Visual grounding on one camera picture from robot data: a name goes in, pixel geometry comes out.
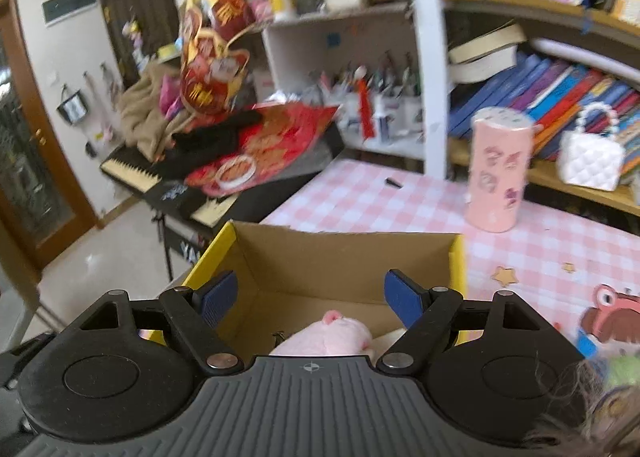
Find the pink pig nose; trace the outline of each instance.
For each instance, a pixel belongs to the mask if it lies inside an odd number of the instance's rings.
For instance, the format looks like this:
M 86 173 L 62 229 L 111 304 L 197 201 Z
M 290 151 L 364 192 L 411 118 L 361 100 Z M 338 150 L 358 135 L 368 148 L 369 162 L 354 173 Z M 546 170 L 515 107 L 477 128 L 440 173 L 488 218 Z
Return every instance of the pink pig nose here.
M 322 316 L 322 323 L 324 323 L 325 325 L 330 325 L 334 321 L 339 320 L 343 317 L 344 316 L 342 316 L 342 313 L 339 311 L 327 311 L 326 313 L 324 313 L 324 316 Z

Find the wooden star sticker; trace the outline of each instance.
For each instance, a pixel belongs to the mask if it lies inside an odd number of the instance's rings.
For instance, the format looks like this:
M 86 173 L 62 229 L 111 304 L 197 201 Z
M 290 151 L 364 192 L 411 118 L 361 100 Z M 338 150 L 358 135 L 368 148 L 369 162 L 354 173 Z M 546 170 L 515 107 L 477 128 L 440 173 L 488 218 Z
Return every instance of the wooden star sticker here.
M 500 282 L 500 285 L 503 287 L 507 287 L 512 283 L 518 283 L 516 270 L 511 267 L 502 267 L 501 265 L 495 268 L 495 273 L 492 274 L 491 278 Z

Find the table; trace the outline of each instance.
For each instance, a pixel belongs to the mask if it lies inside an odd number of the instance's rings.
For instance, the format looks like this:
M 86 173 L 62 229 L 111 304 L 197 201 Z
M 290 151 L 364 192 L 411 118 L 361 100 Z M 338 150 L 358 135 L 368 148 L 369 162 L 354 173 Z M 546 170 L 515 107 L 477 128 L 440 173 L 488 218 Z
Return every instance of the table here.
M 465 222 L 465 194 L 463 183 L 336 160 L 264 222 L 302 231 L 462 233 L 466 298 L 491 300 L 508 287 L 569 339 L 600 284 L 640 294 L 640 237 L 526 201 L 516 227 L 487 233 Z

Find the pink plush toy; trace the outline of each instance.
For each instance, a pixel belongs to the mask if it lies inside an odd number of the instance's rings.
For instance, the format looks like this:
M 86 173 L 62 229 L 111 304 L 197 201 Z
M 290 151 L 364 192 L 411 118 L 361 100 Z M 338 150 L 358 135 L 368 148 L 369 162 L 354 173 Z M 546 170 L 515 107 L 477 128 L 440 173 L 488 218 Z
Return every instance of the pink plush toy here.
M 312 323 L 283 341 L 271 356 L 356 356 L 373 359 L 371 332 L 364 323 L 345 318 L 338 311 L 327 311 L 322 320 Z

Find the pink cylindrical container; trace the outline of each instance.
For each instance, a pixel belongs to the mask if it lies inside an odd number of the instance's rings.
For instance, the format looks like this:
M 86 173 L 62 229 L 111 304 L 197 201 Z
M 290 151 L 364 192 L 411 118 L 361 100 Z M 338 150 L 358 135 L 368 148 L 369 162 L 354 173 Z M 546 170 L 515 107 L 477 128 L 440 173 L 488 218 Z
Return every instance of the pink cylindrical container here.
M 489 106 L 476 112 L 465 218 L 481 230 L 502 233 L 516 224 L 533 147 L 534 122 Z

